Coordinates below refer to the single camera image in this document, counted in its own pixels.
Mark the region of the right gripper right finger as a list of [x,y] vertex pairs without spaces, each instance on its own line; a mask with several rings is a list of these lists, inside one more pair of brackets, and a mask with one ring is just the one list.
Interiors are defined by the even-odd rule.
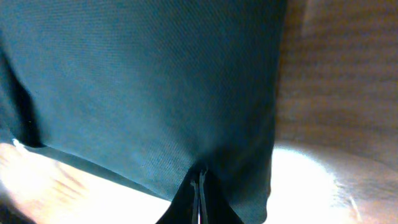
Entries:
[[199,175],[200,224],[243,224],[230,207],[218,179],[209,170]]

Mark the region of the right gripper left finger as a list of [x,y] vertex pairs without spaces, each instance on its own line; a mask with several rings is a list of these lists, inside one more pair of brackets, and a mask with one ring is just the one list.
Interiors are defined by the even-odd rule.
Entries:
[[190,170],[178,188],[169,208],[156,224],[198,224],[198,172]]

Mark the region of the black t-shirt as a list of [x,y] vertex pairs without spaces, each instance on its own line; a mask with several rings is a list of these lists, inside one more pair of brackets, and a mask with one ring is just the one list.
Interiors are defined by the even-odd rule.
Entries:
[[209,170],[263,223],[287,2],[1,2],[2,135],[172,201]]

